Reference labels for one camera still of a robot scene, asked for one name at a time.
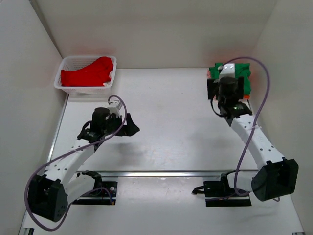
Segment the green t shirt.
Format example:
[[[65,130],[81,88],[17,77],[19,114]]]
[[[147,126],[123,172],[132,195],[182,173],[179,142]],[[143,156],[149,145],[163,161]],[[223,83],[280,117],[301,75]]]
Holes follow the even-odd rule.
[[[215,63],[215,66],[209,67],[207,70],[207,78],[219,79],[218,67],[223,63]],[[244,78],[244,99],[249,99],[251,94],[251,83],[249,77],[251,76],[250,63],[235,63],[235,78]]]

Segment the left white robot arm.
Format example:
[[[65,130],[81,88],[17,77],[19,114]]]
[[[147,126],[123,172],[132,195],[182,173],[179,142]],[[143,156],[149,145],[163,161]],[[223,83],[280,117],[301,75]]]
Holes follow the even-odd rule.
[[[99,194],[103,191],[101,175],[90,170],[79,173],[78,169],[104,141],[130,137],[139,130],[131,114],[123,117],[117,108],[95,108],[68,155],[52,160],[44,174],[30,177],[24,195],[27,212],[58,222],[72,202],[84,194]]]

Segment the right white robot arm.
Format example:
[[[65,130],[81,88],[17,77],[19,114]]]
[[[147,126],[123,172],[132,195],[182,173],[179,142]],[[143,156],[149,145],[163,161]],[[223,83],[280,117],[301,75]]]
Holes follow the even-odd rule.
[[[244,150],[252,155],[258,172],[251,175],[239,169],[228,174],[221,181],[219,190],[225,196],[234,192],[244,195],[253,193],[260,201],[293,194],[299,166],[294,159],[286,159],[265,136],[256,124],[256,116],[243,102],[243,77],[207,79],[208,99],[216,99],[219,111],[216,115],[224,118],[230,128],[245,144]]]

